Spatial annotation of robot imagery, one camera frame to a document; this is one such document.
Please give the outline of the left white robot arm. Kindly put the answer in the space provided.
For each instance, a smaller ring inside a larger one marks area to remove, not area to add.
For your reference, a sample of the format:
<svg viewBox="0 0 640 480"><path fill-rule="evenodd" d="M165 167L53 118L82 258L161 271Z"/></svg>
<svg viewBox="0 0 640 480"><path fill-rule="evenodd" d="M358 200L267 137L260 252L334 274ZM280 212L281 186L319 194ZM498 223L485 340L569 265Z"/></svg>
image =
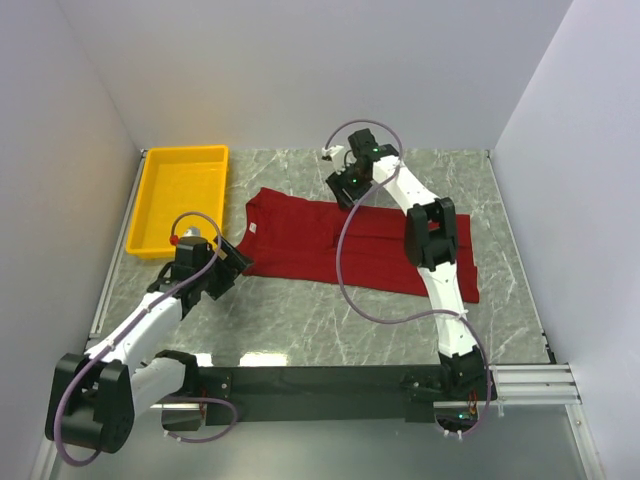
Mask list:
<svg viewBox="0 0 640 480"><path fill-rule="evenodd" d="M195 355L163 350L147 356L203 296L220 298L252 263L223 237L179 238L173 260L134 311L95 346L58 361L46 438L58 449L74 445L94 454L115 453L134 420L152 405L171 397L200 402L204 389Z"/></svg>

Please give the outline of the red t shirt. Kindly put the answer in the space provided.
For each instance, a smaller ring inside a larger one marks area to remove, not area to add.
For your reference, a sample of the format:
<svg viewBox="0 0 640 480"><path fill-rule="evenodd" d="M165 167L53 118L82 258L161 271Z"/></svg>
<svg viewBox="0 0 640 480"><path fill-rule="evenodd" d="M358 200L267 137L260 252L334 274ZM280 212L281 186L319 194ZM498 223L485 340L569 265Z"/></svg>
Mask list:
<svg viewBox="0 0 640 480"><path fill-rule="evenodd" d="M254 261L248 276L336 284L336 253L348 213L263 188L246 204L247 227L237 249ZM404 252L405 215L363 206L351 221L341 253L344 283L426 296L427 289Z"/></svg>

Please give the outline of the yellow plastic tray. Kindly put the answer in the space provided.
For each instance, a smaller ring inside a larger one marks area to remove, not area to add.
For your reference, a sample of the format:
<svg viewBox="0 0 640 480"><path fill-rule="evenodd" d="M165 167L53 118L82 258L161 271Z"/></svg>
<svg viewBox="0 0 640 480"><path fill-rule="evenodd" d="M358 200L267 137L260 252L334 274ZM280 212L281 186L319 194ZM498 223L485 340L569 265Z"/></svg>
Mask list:
<svg viewBox="0 0 640 480"><path fill-rule="evenodd" d="M171 225L187 211L198 211L216 224L189 216L179 221L178 235L195 227L210 239L223 228L229 147L204 145L157 147L147 151L125 250L141 259L174 255Z"/></svg>

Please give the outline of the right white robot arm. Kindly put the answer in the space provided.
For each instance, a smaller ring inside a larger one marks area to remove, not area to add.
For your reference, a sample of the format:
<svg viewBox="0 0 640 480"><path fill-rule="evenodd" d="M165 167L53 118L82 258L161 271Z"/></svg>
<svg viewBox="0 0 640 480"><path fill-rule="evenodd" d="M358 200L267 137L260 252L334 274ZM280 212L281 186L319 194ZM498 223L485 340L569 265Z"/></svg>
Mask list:
<svg viewBox="0 0 640 480"><path fill-rule="evenodd" d="M336 162L335 172L327 179L338 204L349 210L342 227L335 269L342 293L346 292L342 252L346 234L358 209L373 193L385 190L404 214L404 252L426 287L431 309L407 317L407 322L432 316L438 332L440 394L471 392L492 396L492 376L486 351L467 319L458 284L457 254L459 237L454 202L429 190L411 172L403 160L398 142L380 144L370 129L348 137L354 160Z"/></svg>

